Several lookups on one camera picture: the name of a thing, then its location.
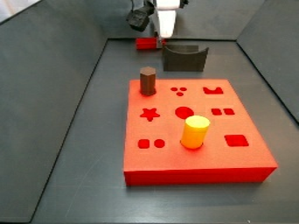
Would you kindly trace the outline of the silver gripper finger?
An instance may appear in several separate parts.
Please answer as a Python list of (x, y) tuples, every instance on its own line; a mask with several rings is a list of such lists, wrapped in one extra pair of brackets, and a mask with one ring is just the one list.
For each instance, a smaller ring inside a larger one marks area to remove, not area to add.
[(164, 39), (161, 37), (156, 38), (156, 48), (163, 49)]

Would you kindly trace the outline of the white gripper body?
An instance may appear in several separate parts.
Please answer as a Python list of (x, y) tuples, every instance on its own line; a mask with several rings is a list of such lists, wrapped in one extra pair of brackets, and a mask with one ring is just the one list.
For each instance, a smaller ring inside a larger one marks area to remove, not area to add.
[(181, 0), (153, 0), (153, 27), (161, 39), (173, 35), (176, 10), (181, 8)]

